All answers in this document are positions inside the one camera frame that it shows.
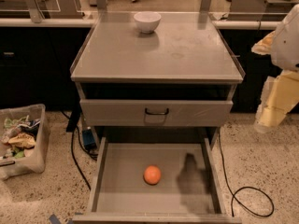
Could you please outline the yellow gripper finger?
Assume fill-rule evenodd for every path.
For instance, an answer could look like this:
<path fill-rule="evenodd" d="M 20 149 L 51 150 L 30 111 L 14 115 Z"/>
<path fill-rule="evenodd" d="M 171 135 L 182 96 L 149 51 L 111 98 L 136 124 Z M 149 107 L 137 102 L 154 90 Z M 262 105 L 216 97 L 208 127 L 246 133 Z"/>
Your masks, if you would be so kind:
<path fill-rule="evenodd" d="M 259 133 L 274 130 L 298 104 L 299 73 L 282 71 L 277 77 L 268 77 L 255 116 L 255 130 Z"/>
<path fill-rule="evenodd" d="M 274 34 L 275 32 L 272 31 L 259 42 L 255 43 L 251 48 L 251 51 L 259 55 L 269 55 L 271 52 Z"/>

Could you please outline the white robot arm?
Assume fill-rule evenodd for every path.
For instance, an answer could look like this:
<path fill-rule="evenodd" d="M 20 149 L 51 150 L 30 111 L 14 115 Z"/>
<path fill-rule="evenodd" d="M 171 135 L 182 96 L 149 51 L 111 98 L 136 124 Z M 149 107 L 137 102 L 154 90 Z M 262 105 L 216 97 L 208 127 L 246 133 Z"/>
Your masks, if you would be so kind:
<path fill-rule="evenodd" d="M 251 48 L 253 53 L 269 55 L 281 69 L 277 77 L 263 84 L 254 128 L 259 133 L 274 130 L 299 104 L 299 5 L 294 6 L 275 31 Z"/>

